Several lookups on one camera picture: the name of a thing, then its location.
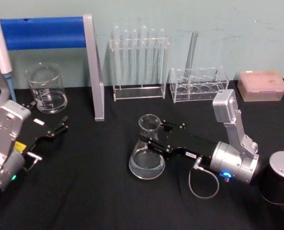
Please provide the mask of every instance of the test tube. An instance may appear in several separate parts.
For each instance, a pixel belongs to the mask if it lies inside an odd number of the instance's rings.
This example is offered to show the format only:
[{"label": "test tube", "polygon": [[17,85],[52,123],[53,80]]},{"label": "test tube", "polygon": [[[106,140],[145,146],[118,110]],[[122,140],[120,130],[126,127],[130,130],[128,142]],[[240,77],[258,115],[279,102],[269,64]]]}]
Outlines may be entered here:
[{"label": "test tube", "polygon": [[146,82],[152,83],[152,71],[153,71],[153,63],[154,63],[154,43],[155,43],[155,29],[151,29],[150,37],[149,37],[149,47],[147,50],[147,59],[146,59]]},{"label": "test tube", "polygon": [[162,66],[163,66],[163,59],[164,59],[164,42],[165,42],[165,30],[160,29],[158,33],[159,39],[159,50],[158,50],[158,81],[159,84],[162,84]]},{"label": "test tube", "polygon": [[119,26],[114,27],[114,45],[115,45],[115,65],[116,65],[116,79],[117,85],[121,89],[121,60],[119,54]]},{"label": "test tube", "polygon": [[131,83],[136,84],[137,78],[137,43],[138,43],[138,31],[134,29],[132,31],[132,49],[131,49]]},{"label": "test tube", "polygon": [[147,26],[143,25],[141,28],[141,47],[139,51],[139,79],[142,80],[141,87],[143,88],[143,84],[145,83],[144,75],[145,75],[145,47],[146,47],[146,36],[147,36]]},{"label": "test tube", "polygon": [[128,65],[128,30],[125,29],[123,31],[123,76],[122,76],[122,80],[123,82],[127,82],[128,79],[128,69],[129,69],[129,65]]}]

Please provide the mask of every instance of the black cylinder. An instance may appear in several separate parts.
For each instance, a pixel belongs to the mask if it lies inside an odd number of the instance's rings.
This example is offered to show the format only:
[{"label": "black cylinder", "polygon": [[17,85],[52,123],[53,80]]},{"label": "black cylinder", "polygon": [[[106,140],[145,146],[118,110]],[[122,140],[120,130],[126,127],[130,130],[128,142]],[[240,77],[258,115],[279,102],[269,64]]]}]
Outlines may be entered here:
[{"label": "black cylinder", "polygon": [[284,177],[268,166],[260,180],[259,189],[263,198],[274,204],[284,204]]}]

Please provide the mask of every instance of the pipette tip box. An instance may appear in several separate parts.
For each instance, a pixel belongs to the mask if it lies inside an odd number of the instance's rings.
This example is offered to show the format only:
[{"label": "pipette tip box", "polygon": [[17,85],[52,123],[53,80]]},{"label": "pipette tip box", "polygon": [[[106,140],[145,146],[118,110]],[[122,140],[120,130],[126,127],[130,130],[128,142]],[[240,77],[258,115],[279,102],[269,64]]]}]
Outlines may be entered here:
[{"label": "pipette tip box", "polygon": [[284,81],[278,71],[245,71],[239,75],[238,89],[245,102],[280,101]]}]

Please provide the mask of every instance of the black tablecloth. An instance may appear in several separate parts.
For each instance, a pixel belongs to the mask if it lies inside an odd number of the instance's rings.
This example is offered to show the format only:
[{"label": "black tablecloth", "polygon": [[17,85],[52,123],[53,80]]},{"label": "black tablecloth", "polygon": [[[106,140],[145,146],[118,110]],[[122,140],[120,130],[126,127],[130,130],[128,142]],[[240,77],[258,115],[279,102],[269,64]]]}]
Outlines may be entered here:
[{"label": "black tablecloth", "polygon": [[[235,82],[230,88],[236,88]],[[54,126],[69,116],[69,131],[34,152],[43,160],[27,175],[19,175],[0,197],[0,230],[284,230],[284,206],[267,203],[258,188],[220,178],[218,195],[194,197],[188,188],[192,161],[177,157],[164,173],[143,181],[128,169],[138,139],[140,116],[152,113],[186,122],[193,134],[228,143],[217,123],[211,101],[172,102],[166,99],[113,102],[106,87],[105,122],[94,121],[91,89],[68,88],[64,111],[33,115]],[[236,91],[246,134],[259,145],[261,156],[284,150],[284,97],[279,102],[244,103]],[[20,103],[29,90],[17,91]],[[207,180],[199,180],[208,186]]]}]

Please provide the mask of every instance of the beaker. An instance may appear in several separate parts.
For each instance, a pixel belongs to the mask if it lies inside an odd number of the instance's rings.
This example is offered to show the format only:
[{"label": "beaker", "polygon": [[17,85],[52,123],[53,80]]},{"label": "beaker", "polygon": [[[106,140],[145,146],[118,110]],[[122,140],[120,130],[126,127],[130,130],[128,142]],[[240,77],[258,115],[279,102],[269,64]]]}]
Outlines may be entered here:
[{"label": "beaker", "polygon": [[25,74],[40,112],[55,114],[66,107],[67,98],[57,64],[39,62]]},{"label": "beaker", "polygon": [[[140,117],[140,134],[158,140],[160,123],[160,119],[153,114]],[[146,142],[138,140],[129,160],[129,169],[138,178],[150,180],[163,172],[165,160],[161,155],[148,149]]]}]

